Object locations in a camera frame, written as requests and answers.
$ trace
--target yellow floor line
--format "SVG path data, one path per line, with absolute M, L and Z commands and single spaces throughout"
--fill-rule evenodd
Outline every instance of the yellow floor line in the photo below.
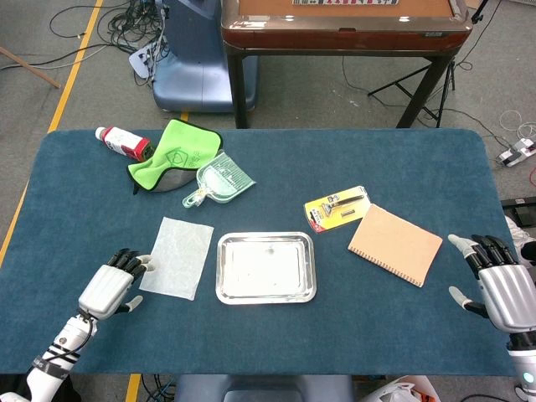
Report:
M 180 119 L 182 121 L 188 121 L 188 113 L 181 113 Z M 137 392 L 140 388 L 140 374 L 131 374 L 131 377 L 128 379 L 128 388 L 126 389 L 125 402 L 137 402 Z
M 102 5 L 103 0 L 96 0 L 95 1 L 95 7 L 100 7 Z M 82 42 L 80 43 L 79 49 L 87 47 L 87 44 L 90 42 L 91 39 L 91 33 L 93 32 L 93 28 L 95 27 L 95 23 L 97 20 L 97 15 L 99 14 L 99 8 L 93 8 L 93 13 L 91 13 L 90 21 L 87 23 L 87 28 L 85 29 L 85 35 L 82 39 Z M 85 50 L 81 50 L 76 54 L 75 63 L 73 67 L 70 70 L 69 78 L 67 79 L 67 82 L 65 83 L 65 87 L 63 92 L 61 93 L 61 97 L 59 98 L 58 105 L 56 106 L 56 112 L 54 113 L 54 116 L 52 117 L 52 121 L 50 122 L 49 131 L 54 131 L 59 126 L 59 120 L 61 119 L 61 116 L 64 114 L 65 105 L 67 104 L 67 100 L 69 99 L 70 91 L 73 88 L 73 84 L 76 80 L 76 75 L 78 74 L 78 70 L 80 69 L 80 61 L 84 58 Z M 26 195 L 26 190 L 28 188 L 28 183 L 26 183 L 26 187 L 24 187 L 23 194 L 20 197 L 20 200 L 18 201 L 17 209 L 15 210 L 15 215 L 13 216 L 13 219 L 11 220 L 11 224 L 9 225 L 8 232 L 6 233 L 6 237 L 3 240 L 2 248 L 0 249 L 0 268 L 2 268 L 3 258 L 6 255 L 6 250 L 8 249 L 9 242 L 11 241 L 11 236 L 13 235 L 13 231 L 15 229 L 15 224 L 17 223 L 18 214 L 20 213 L 20 209 L 23 206 L 24 202 L 24 196 Z

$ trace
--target wooden stick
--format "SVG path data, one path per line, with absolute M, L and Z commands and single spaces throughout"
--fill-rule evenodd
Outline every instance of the wooden stick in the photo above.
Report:
M 1 46 L 0 46 L 0 54 L 4 54 L 4 55 L 8 56 L 15 63 L 19 63 L 25 69 L 28 69 L 28 70 L 32 71 L 35 75 L 37 75 L 38 77 L 41 77 L 43 80 L 49 82 L 51 85 L 55 86 L 56 88 L 59 88 L 61 86 L 58 82 L 52 80 L 47 75 L 43 74 L 41 71 L 35 69 L 30 64 L 28 64 L 24 60 L 22 60 L 20 57 L 18 57 L 15 54 L 9 52 L 8 50 L 6 50 L 5 48 L 3 48 Z

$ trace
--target stainless steel tray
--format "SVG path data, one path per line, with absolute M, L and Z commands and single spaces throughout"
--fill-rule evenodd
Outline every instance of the stainless steel tray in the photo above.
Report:
M 216 295 L 223 303 L 305 303 L 316 293 L 307 234 L 229 233 L 219 240 Z

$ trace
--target spiral notebook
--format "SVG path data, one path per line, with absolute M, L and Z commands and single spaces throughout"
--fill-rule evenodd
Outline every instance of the spiral notebook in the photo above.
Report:
M 372 204 L 348 249 L 422 287 L 442 241 L 441 237 Z

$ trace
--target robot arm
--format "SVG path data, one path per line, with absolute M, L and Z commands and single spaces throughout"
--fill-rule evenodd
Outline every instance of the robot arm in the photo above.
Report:
M 119 250 L 95 273 L 80 296 L 78 314 L 69 319 L 43 356 L 33 360 L 28 373 L 31 402 L 50 402 L 80 358 L 80 351 L 97 332 L 96 324 L 114 314 L 131 312 L 143 300 L 121 304 L 131 285 L 145 271 L 153 271 L 149 255 Z M 28 402 L 21 396 L 0 395 L 0 402 Z
M 508 247 L 492 236 L 449 241 L 463 254 L 481 289 L 484 303 L 474 302 L 454 286 L 452 298 L 465 310 L 488 318 L 509 334 L 507 345 L 526 400 L 536 402 L 536 286 L 527 268 Z

